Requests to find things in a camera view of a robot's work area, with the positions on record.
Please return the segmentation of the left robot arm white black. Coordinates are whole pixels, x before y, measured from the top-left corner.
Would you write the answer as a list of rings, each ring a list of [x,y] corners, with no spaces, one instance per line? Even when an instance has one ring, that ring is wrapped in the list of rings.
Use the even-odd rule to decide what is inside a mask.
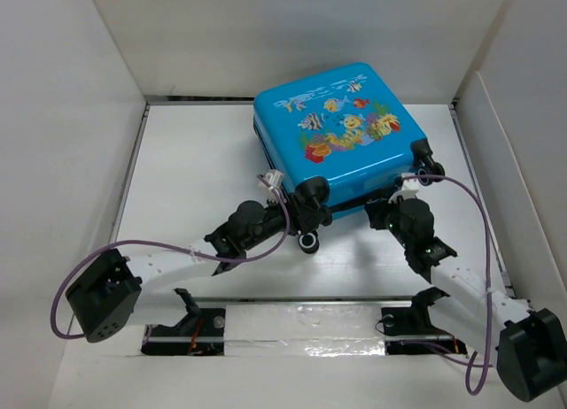
[[[153,253],[129,257],[120,252],[128,240],[109,244],[87,256],[66,280],[63,292],[89,343],[100,343],[133,324],[143,311],[143,303],[161,289],[180,297],[167,314],[167,325],[178,335],[188,335],[197,326],[197,313],[190,293],[177,283],[195,277],[226,273],[252,260],[274,253],[289,236],[310,239],[316,246],[315,230],[332,221],[327,194],[294,192],[283,196],[271,189],[267,204],[248,200],[228,219],[204,238],[181,247],[173,244],[138,241],[152,247]],[[279,239],[271,248],[253,258],[248,251],[273,236]]]

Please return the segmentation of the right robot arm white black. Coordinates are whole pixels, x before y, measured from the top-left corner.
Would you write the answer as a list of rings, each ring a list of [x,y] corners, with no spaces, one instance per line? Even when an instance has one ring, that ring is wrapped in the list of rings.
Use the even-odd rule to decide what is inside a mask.
[[[534,311],[463,266],[434,235],[429,206],[417,198],[366,204],[369,224],[392,233],[411,269],[431,286],[416,294],[409,321],[420,332],[443,330],[483,356],[481,382],[494,368],[506,389],[531,402],[566,380],[566,336],[547,308]]]

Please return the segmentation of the blue kids suitcase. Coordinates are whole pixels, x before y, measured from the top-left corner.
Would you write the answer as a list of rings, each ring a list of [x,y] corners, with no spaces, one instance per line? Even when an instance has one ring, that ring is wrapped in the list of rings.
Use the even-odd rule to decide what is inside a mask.
[[[368,64],[276,86],[253,102],[253,128],[283,190],[327,194],[332,220],[357,211],[405,173],[444,174],[428,138]],[[305,253],[310,239],[298,238]]]

